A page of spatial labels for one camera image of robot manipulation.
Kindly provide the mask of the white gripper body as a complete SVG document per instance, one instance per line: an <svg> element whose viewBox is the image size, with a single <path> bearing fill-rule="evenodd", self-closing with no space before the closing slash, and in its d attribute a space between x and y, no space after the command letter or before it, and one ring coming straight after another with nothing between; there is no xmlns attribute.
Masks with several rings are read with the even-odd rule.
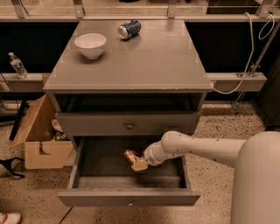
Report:
<svg viewBox="0 0 280 224"><path fill-rule="evenodd" d="M165 160L169 159L169 154L164 150L161 142L155 142L149 145L143 152L143 159L148 165L161 165Z"/></svg>

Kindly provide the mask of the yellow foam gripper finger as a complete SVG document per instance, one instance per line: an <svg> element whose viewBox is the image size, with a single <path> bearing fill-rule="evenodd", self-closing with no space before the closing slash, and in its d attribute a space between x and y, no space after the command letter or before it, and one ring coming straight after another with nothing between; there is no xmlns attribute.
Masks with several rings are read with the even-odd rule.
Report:
<svg viewBox="0 0 280 224"><path fill-rule="evenodd" d="M134 157L132 159L132 166L131 168L135 172L140 172L143 170L146 170L148 168L149 164L145 161L143 157Z"/></svg>

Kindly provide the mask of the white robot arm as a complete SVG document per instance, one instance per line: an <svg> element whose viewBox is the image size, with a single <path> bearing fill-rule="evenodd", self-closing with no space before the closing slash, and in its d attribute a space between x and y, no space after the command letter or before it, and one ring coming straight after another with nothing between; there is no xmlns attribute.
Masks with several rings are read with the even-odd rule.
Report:
<svg viewBox="0 0 280 224"><path fill-rule="evenodd" d="M280 133L264 131L243 139L197 138L177 131L149 145L131 168L192 153L234 168L230 224L280 224Z"/></svg>

